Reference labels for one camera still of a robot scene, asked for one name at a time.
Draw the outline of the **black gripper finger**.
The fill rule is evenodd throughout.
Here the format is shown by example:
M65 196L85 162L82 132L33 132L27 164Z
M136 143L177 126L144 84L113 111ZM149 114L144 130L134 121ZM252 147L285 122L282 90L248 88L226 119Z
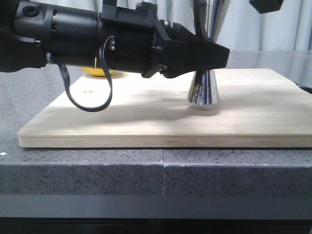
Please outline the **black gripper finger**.
M283 0L249 0L249 4L260 14L279 11Z
M156 32L156 72L165 78L227 65L228 48L191 33L179 23L166 27L163 20L157 20Z

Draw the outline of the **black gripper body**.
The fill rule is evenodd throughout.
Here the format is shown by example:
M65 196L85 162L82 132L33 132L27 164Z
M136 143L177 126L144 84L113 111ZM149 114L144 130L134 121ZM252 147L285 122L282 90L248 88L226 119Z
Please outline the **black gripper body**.
M139 2L135 9L105 0L98 16L98 45L106 44L105 60L112 70L139 73L150 78L166 66L162 62L165 33L157 5Z

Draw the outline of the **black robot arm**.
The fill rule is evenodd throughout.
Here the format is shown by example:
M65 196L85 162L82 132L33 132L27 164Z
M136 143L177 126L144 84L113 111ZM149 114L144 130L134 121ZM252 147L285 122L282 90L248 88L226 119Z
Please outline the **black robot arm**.
M99 49L111 70L166 78L223 68L229 49L194 35L184 26L166 26L157 5L141 2L135 9L106 0L102 11L90 11L30 0L0 3L0 70L42 68L47 54L65 64L99 66Z

